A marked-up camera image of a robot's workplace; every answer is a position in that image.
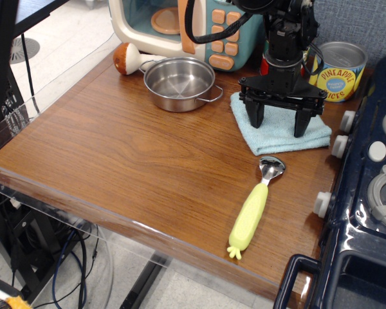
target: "small saucepan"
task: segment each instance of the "small saucepan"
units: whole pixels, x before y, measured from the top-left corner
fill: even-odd
[[[192,111],[207,102],[222,97],[223,89],[214,85],[215,73],[203,61],[189,57],[173,57],[154,61],[144,73],[144,83],[156,106],[166,111]],[[220,89],[216,98],[210,98],[212,87]]]

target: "yellow spoon handle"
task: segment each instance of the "yellow spoon handle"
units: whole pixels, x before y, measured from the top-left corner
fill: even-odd
[[[262,218],[268,193],[268,186],[259,183],[244,202],[229,236],[230,247],[227,248],[227,251],[230,253],[231,258],[241,259],[240,251],[245,250],[250,244],[257,225]]]

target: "wooden table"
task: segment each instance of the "wooden table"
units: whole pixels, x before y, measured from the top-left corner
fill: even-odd
[[[0,150],[0,184],[274,299],[290,256],[318,257],[313,205],[340,161],[330,147],[277,154],[286,172],[271,182],[242,260],[228,257],[229,233],[261,180],[230,95],[256,74],[216,72],[222,99],[169,113],[152,103],[142,73],[121,76],[110,55]],[[332,145],[359,101],[326,104]]]

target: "blue towel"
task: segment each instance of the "blue towel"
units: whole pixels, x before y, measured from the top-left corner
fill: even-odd
[[[246,106],[239,100],[239,93],[234,93],[230,99],[239,129],[255,156],[330,145],[332,130],[319,116],[312,117],[304,135],[296,138],[293,136],[296,111],[266,105],[263,122],[256,129],[250,124]]]

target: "dark blue toy stove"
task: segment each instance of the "dark blue toy stove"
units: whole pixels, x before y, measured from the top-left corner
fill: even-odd
[[[297,273],[313,274],[307,308],[386,308],[386,58],[356,113],[347,112],[332,153],[342,159],[333,193],[319,193],[320,259],[293,256],[275,308],[285,308]]]

